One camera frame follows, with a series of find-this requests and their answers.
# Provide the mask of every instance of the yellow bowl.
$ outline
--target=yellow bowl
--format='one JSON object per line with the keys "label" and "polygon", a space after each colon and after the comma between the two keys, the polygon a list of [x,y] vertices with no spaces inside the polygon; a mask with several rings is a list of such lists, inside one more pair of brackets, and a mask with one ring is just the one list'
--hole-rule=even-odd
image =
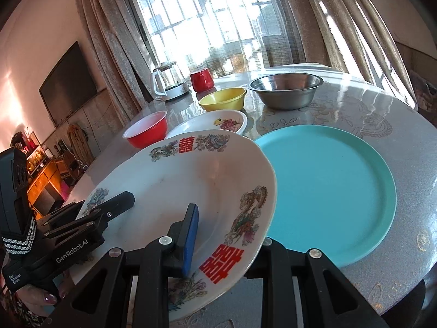
{"label": "yellow bowl", "polygon": [[232,87],[213,92],[201,98],[201,105],[207,112],[216,110],[237,110],[240,111],[244,106],[244,95],[247,90],[242,87]]}

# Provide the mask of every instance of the finger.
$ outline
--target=finger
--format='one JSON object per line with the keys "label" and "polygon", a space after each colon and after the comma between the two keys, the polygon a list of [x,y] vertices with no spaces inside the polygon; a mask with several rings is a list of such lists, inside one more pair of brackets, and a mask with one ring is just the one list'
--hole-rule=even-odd
{"label": "finger", "polygon": [[32,285],[26,285],[17,291],[18,297],[24,302],[38,306],[52,306],[58,303],[56,296]]}
{"label": "finger", "polygon": [[63,299],[74,288],[74,282],[71,276],[64,274],[64,280],[59,285],[59,296]]}

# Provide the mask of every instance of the red mug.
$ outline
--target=red mug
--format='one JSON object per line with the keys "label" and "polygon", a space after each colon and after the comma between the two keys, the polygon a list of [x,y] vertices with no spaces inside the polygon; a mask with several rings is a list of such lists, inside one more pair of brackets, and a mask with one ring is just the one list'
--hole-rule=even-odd
{"label": "red mug", "polygon": [[204,92],[214,87],[214,80],[208,69],[190,74],[191,84],[195,92]]}

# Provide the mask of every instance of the round table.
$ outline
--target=round table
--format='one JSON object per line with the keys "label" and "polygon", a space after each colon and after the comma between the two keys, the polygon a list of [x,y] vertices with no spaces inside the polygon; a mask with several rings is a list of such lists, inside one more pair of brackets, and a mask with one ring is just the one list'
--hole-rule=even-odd
{"label": "round table", "polygon": [[[342,272],[380,314],[394,306],[437,261],[437,130],[400,100],[374,85],[319,64],[297,64],[218,78],[217,89],[241,86],[274,72],[307,72],[324,79],[313,101],[299,110],[266,107],[248,91],[244,136],[259,136],[293,125],[327,125],[348,131],[372,145],[385,159],[396,183],[397,208],[392,227],[368,256]],[[163,103],[152,102],[132,122],[166,109],[169,130],[204,112],[194,92]],[[85,199],[115,167],[137,149],[121,131],[91,164],[66,203]],[[259,280],[241,279],[229,292],[174,327],[257,327],[261,323]]]}

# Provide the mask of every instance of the bowl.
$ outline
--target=bowl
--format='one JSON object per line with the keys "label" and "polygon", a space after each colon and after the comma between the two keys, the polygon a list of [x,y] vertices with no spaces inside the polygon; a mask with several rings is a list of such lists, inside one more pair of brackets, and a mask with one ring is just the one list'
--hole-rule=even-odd
{"label": "bowl", "polygon": [[243,112],[235,110],[217,110],[206,112],[197,117],[190,118],[172,129],[166,138],[178,134],[204,131],[206,129],[225,129],[236,134],[242,134],[247,125],[247,117]]}
{"label": "bowl", "polygon": [[139,149],[163,140],[167,133],[166,115],[167,111],[159,111],[145,116],[130,126],[123,133],[123,138]]}
{"label": "bowl", "polygon": [[308,105],[323,79],[312,74],[290,72],[252,80],[247,88],[255,91],[268,107],[295,110]]}
{"label": "bowl", "polygon": [[244,106],[244,95],[247,90],[242,87],[232,87],[213,92],[201,98],[201,105],[207,112],[216,110],[241,110]]}

